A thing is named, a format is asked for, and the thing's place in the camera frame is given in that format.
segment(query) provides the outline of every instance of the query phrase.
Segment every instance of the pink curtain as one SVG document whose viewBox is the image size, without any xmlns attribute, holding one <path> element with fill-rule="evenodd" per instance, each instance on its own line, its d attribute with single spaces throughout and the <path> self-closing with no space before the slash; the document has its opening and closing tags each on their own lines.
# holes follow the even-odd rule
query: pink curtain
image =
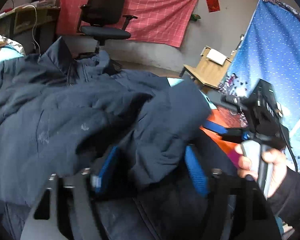
<svg viewBox="0 0 300 240">
<path fill-rule="evenodd" d="M 76 35 L 80 6 L 88 0 L 61 0 L 57 33 Z M 123 14 L 132 19 L 126 29 L 130 40 L 148 41 L 180 47 L 190 15 L 197 0 L 126 0 Z M 113 27 L 121 28 L 122 18 Z"/>
</svg>

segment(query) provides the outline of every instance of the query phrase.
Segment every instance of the blue curtain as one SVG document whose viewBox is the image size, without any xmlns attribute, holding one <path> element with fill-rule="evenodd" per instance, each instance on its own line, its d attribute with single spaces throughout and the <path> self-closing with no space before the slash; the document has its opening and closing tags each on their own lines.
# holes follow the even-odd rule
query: blue curtain
<svg viewBox="0 0 300 240">
<path fill-rule="evenodd" d="M 232 91 L 249 94 L 259 78 L 274 86 L 300 169 L 300 21 L 284 8 L 259 0 L 228 76 L 232 73 Z"/>
</svg>

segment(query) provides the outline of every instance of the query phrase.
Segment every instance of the black office chair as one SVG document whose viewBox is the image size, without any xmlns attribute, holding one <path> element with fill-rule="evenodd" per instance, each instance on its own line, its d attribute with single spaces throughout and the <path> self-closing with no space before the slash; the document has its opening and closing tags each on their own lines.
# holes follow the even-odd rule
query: black office chair
<svg viewBox="0 0 300 240">
<path fill-rule="evenodd" d="M 90 26 L 82 26 L 81 33 L 92 36 L 97 45 L 94 53 L 80 53 L 79 57 L 91 57 L 99 53 L 99 46 L 104 46 L 106 40 L 125 40 L 131 37 L 125 29 L 131 19 L 138 19 L 133 15 L 123 15 L 126 18 L 122 29 L 104 27 L 104 25 L 115 24 L 121 18 L 124 0 L 88 0 L 82 5 L 81 15 L 77 25 L 77 33 L 80 33 L 81 21 Z"/>
</svg>

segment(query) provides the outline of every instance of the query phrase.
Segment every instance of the finger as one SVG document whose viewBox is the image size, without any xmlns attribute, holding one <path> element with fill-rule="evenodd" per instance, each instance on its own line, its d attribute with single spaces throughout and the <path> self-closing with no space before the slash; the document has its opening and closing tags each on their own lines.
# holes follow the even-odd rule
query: finger
<svg viewBox="0 0 300 240">
<path fill-rule="evenodd" d="M 238 160 L 238 166 L 243 170 L 250 170 L 251 168 L 251 160 L 248 157 L 240 156 Z"/>
<path fill-rule="evenodd" d="M 279 150 L 271 149 L 267 152 L 263 152 L 263 160 L 267 163 L 273 163 L 274 165 L 286 163 L 286 156 Z"/>
<path fill-rule="evenodd" d="M 242 148 L 241 148 L 241 144 L 238 144 L 235 146 L 235 151 L 240 154 L 240 155 L 243 155 L 243 152 L 242 152 Z"/>
<path fill-rule="evenodd" d="M 244 178 L 247 175 L 251 175 L 254 180 L 258 179 L 258 173 L 256 171 L 238 170 L 238 176 Z"/>
</svg>

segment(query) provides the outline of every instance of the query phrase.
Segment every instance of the hand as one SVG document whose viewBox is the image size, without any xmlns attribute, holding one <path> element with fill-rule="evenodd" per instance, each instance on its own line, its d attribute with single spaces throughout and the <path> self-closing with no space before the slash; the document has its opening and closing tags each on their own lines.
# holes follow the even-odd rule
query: hand
<svg viewBox="0 0 300 240">
<path fill-rule="evenodd" d="M 237 145 L 235 147 L 235 151 L 242 155 L 241 145 Z M 263 152 L 262 157 L 265 162 L 273 163 L 272 177 L 267 196 L 268 198 L 270 198 L 278 189 L 287 174 L 286 156 L 276 149 L 271 149 L 267 152 Z M 240 156 L 238 160 L 238 166 L 240 168 L 238 170 L 239 177 L 244 178 L 249 174 L 255 180 L 257 180 L 258 173 L 256 171 L 250 170 L 251 160 L 249 158 Z"/>
</svg>

